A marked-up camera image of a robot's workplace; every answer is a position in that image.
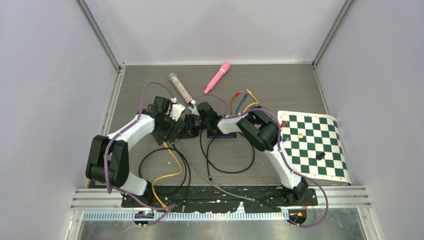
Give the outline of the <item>black power adapter with cord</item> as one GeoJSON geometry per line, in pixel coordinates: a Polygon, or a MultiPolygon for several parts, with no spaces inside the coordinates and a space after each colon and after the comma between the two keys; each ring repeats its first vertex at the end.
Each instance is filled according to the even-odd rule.
{"type": "Polygon", "coordinates": [[[271,116],[271,112],[270,112],[270,110],[267,107],[263,107],[263,106],[257,105],[257,106],[252,107],[252,109],[255,109],[255,110],[259,109],[260,112],[265,113],[268,116],[271,116]]]}

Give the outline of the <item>black cable teal boot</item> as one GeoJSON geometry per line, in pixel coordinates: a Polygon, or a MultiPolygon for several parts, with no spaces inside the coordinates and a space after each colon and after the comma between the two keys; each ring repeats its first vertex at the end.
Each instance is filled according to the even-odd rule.
{"type": "Polygon", "coordinates": [[[182,211],[192,185],[192,169],[188,160],[172,143],[163,143],[144,156],[137,167],[139,177],[152,181],[152,201],[168,207],[176,197],[182,211]]]}
{"type": "Polygon", "coordinates": [[[204,135],[199,132],[199,147],[205,159],[206,174],[209,181],[213,181],[213,171],[221,174],[241,174],[252,168],[256,160],[256,150],[241,133],[236,138],[221,139],[204,135]]]}

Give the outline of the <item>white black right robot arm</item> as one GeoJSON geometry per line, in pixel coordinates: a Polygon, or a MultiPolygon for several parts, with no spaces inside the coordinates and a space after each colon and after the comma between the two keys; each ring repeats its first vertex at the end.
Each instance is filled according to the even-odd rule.
{"type": "Polygon", "coordinates": [[[306,197],[308,183],[296,171],[282,142],[278,119],[263,108],[252,108],[236,115],[218,115],[207,102],[194,107],[200,126],[216,135],[241,133],[258,151],[263,152],[281,181],[284,198],[291,205],[299,205],[306,197]]]}

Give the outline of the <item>small black TP-Link switch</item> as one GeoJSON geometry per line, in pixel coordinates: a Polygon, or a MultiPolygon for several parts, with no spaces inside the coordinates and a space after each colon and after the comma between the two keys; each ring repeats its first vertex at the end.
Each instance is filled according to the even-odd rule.
{"type": "Polygon", "coordinates": [[[208,139],[235,139],[237,137],[236,132],[232,133],[220,133],[220,134],[213,134],[211,131],[207,131],[207,138],[208,139]]]}

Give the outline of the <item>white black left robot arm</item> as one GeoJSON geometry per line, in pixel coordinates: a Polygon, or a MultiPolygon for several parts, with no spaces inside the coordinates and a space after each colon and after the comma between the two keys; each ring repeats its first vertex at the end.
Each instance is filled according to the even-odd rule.
{"type": "Polygon", "coordinates": [[[134,195],[141,207],[153,202],[152,183],[130,171],[129,152],[143,137],[152,134],[160,145],[172,142],[184,127],[181,116],[186,108],[176,102],[156,96],[152,104],[137,112],[119,130],[93,138],[89,150],[85,176],[134,195]]]}

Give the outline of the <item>dark grey network switch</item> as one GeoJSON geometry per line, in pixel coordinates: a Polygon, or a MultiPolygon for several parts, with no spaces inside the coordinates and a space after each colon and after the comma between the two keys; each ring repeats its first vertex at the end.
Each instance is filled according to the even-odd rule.
{"type": "Polygon", "coordinates": [[[173,142],[184,128],[183,119],[172,119],[168,115],[158,115],[154,118],[154,130],[152,136],[161,145],[163,142],[173,142]]]}

